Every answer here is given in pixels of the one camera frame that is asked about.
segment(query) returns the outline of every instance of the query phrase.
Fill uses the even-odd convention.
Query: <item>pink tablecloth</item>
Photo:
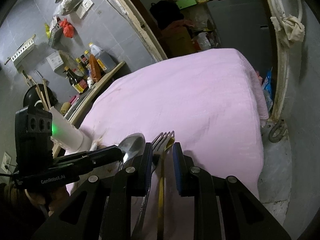
[[[254,69],[235,49],[165,60],[115,81],[94,103],[81,130],[105,146],[141,132],[151,142],[175,131],[185,155],[212,175],[238,177],[259,197],[263,166],[260,119],[268,112]],[[144,233],[156,239],[157,173]],[[180,198],[172,155],[165,161],[165,239],[193,239],[193,198]],[[132,200],[132,224],[141,200]]]

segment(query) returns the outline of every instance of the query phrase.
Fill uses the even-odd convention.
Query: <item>bolt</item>
[[[133,172],[135,172],[135,170],[136,170],[136,168],[135,168],[135,167],[132,167],[132,166],[130,166],[130,167],[128,167],[128,168],[125,169],[125,171],[126,171],[127,173],[133,173]]]
[[[228,181],[229,181],[230,183],[236,183],[236,182],[237,182],[237,178],[234,177],[234,176],[229,176],[229,177],[228,177]]]
[[[98,180],[98,177],[96,175],[92,175],[88,179],[89,182],[96,182],[97,180]]]
[[[200,172],[200,168],[197,167],[197,166],[193,166],[193,167],[190,168],[190,171],[192,173],[199,173]]]

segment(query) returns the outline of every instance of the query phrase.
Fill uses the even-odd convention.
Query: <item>concrete floor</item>
[[[261,129],[264,165],[258,181],[261,203],[283,225],[290,199],[292,181],[291,147],[288,134],[278,143],[271,143],[268,134],[273,127],[268,122]]]

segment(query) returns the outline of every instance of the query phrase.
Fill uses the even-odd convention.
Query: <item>electrical outlet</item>
[[[3,169],[5,173],[8,173],[8,169],[5,167],[5,165],[10,164],[10,161],[11,161],[11,157],[6,152],[4,152],[2,163],[1,163],[1,169]]]
[[[87,11],[89,11],[90,7],[93,5],[91,0],[83,0],[82,4],[78,7],[76,14],[82,19]]]

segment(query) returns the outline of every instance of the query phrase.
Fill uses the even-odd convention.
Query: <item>fork handle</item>
[[[141,239],[140,235],[141,235],[142,228],[143,228],[144,217],[146,215],[146,209],[147,209],[148,198],[149,198],[149,194],[150,194],[150,188],[151,188],[151,183],[150,183],[147,194],[143,197],[142,204],[141,204],[140,210],[139,210],[139,215],[137,218],[137,222],[134,226],[134,229],[133,229],[133,232],[131,235],[131,240]]]

